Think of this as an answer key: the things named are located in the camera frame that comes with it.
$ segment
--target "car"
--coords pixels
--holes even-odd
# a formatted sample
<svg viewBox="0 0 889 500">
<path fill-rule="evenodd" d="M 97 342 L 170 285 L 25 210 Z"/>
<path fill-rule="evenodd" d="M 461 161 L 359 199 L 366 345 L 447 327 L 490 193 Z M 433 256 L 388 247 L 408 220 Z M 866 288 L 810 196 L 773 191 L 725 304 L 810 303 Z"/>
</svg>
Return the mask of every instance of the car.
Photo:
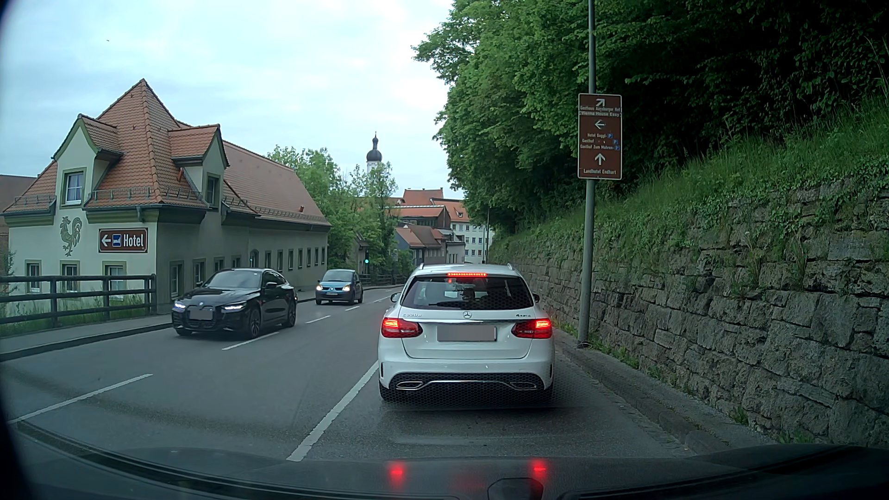
<svg viewBox="0 0 889 500">
<path fill-rule="evenodd" d="M 331 269 L 318 280 L 315 287 L 315 303 L 346 302 L 353 304 L 364 301 L 364 287 L 358 273 L 351 269 Z"/>
<path fill-rule="evenodd" d="M 435 387 L 550 398 L 552 322 L 511 265 L 421 265 L 391 300 L 377 343 L 384 400 Z"/>
<path fill-rule="evenodd" d="M 172 325 L 179 335 L 238 332 L 253 339 L 268 325 L 296 325 L 297 300 L 275 270 L 220 270 L 173 302 Z"/>
</svg>

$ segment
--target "taillight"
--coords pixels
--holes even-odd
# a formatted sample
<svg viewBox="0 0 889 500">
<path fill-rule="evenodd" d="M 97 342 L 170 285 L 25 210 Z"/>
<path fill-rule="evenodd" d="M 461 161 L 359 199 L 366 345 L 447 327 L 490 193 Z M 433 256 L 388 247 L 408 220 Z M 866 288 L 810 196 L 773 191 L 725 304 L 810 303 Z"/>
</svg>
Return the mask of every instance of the taillight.
<svg viewBox="0 0 889 500">
<path fill-rule="evenodd" d="M 390 339 L 417 337 L 423 333 L 420 323 L 405 321 L 401 318 L 383 318 L 380 333 Z"/>
<path fill-rule="evenodd" d="M 516 323 L 512 334 L 523 339 L 548 339 L 553 336 L 553 324 L 548 319 L 529 319 Z"/>
</svg>

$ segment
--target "church tower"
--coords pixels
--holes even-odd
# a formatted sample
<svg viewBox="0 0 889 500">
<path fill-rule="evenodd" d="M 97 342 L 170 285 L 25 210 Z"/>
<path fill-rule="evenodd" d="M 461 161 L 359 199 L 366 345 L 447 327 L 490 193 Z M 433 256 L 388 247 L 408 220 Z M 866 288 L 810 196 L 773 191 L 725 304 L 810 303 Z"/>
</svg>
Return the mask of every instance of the church tower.
<svg viewBox="0 0 889 500">
<path fill-rule="evenodd" d="M 374 132 L 373 149 L 367 151 L 367 172 L 370 172 L 372 168 L 379 166 L 383 161 L 383 154 L 377 149 L 377 142 L 380 142 L 380 140 L 377 139 L 377 133 Z"/>
</svg>

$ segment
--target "brown sign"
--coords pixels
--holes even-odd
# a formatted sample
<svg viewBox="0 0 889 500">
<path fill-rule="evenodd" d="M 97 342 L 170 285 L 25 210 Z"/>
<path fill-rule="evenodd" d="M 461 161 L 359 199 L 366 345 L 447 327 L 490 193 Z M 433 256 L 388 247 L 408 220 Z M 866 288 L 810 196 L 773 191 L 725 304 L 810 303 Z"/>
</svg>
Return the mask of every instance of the brown sign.
<svg viewBox="0 0 889 500">
<path fill-rule="evenodd" d="M 99 230 L 99 251 L 145 254 L 148 251 L 148 229 Z"/>
<path fill-rule="evenodd" d="M 577 176 L 581 179 L 619 181 L 623 178 L 622 102 L 620 95 L 582 93 L 578 96 Z"/>
</svg>

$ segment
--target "stone wall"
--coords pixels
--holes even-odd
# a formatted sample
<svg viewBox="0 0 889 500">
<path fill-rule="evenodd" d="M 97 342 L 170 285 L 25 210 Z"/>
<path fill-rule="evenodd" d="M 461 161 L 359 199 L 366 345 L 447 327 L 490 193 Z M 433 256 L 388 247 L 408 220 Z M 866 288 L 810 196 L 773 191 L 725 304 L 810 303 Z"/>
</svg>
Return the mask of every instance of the stone wall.
<svg viewBox="0 0 889 500">
<path fill-rule="evenodd" d="M 843 188 L 732 204 L 653 266 L 598 249 L 593 338 L 773 437 L 889 447 L 889 190 L 845 185 L 854 196 L 837 202 Z M 524 242 L 492 258 L 576 327 L 581 250 L 541 253 Z"/>
</svg>

